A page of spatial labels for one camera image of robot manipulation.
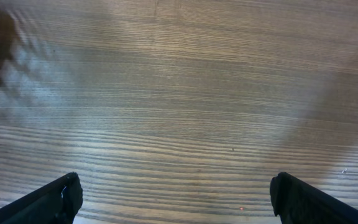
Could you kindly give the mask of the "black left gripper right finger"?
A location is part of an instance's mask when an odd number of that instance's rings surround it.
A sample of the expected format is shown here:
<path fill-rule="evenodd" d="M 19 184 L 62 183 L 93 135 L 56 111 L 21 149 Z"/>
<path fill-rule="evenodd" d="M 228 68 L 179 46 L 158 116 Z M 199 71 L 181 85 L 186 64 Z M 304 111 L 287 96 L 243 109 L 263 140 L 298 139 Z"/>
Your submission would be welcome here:
<path fill-rule="evenodd" d="M 358 210 L 281 172 L 270 182 L 274 215 L 282 224 L 358 224 Z"/>

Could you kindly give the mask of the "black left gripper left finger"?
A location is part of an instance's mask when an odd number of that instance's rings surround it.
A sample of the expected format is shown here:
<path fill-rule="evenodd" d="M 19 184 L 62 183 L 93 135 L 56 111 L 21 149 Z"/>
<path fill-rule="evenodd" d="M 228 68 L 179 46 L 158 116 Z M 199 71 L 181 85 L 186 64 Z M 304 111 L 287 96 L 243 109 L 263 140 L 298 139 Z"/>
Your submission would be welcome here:
<path fill-rule="evenodd" d="M 76 172 L 70 172 L 0 208 L 0 224 L 71 224 L 82 204 L 80 178 Z"/>

